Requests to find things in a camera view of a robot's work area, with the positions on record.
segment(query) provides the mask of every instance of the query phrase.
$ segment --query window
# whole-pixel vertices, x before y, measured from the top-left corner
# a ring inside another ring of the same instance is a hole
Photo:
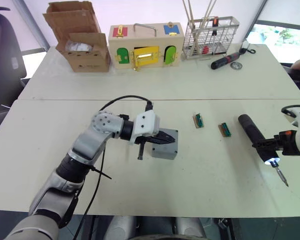
[[[32,78],[46,54],[47,53],[44,51],[22,56],[26,69],[26,79]]]
[[[247,40],[251,44],[266,44],[279,63],[300,59],[299,29],[255,24]]]

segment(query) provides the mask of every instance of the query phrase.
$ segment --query gray floor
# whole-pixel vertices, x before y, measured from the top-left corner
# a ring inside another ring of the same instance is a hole
[[[25,212],[0,211],[0,240],[4,239],[13,227],[27,216]],[[70,223],[59,232],[59,240],[71,240],[81,220],[81,215],[74,215]],[[93,216],[88,216],[83,225],[79,240],[88,239]],[[112,216],[96,216],[92,239],[103,238]],[[218,226],[212,218],[200,218],[207,237],[210,240],[220,240]],[[160,233],[171,234],[169,218],[147,217],[144,223],[148,223],[142,230],[143,234]],[[286,218],[235,218],[233,220],[237,240],[300,240],[300,217]]]

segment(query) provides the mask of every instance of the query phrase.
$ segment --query box flap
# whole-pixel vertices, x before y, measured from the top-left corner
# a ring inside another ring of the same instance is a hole
[[[47,13],[53,12],[66,12],[66,11],[76,11],[76,10],[90,10],[93,13],[94,8],[92,3],[89,1],[63,1],[63,2],[49,2],[49,7],[47,8]]]
[[[43,16],[58,42],[69,39],[69,33],[100,33],[100,27],[89,1],[51,2]]]

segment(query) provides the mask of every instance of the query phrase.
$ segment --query red panel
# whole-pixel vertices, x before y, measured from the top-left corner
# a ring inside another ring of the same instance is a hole
[[[118,35],[118,27],[115,27],[114,29],[113,29],[113,34],[112,34],[112,37],[116,37],[117,35]],[[122,28],[122,35],[124,36],[124,37],[126,37],[126,36],[128,36],[128,28],[127,27],[123,27]]]

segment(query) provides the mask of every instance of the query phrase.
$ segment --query cardboard box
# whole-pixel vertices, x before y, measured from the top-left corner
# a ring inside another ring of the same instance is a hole
[[[56,49],[74,72],[108,72],[110,55],[91,2],[51,2],[43,14],[58,40]],[[92,51],[67,51],[67,41],[89,44]]]
[[[69,33],[101,33],[92,3],[89,1],[50,2],[46,22],[58,43],[69,38]]]
[[[109,71],[110,55],[104,33],[69,33],[69,40],[93,46],[92,51],[67,51],[65,46],[68,40],[58,43],[56,49],[67,59],[74,72],[93,73]]]

